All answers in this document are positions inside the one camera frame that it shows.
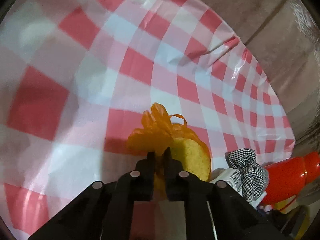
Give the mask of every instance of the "checkered tablecloth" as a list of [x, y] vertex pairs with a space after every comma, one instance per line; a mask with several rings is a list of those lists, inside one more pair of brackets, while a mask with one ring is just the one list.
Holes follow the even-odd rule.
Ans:
[[[93, 181], [134, 169], [144, 157], [125, 141], [153, 102], [187, 119], [212, 169], [238, 148], [260, 164], [291, 155], [265, 73], [199, 0], [17, 0], [0, 26], [0, 60], [0, 215], [18, 239]], [[155, 220], [134, 220], [135, 232], [141, 224], [160, 239]]]

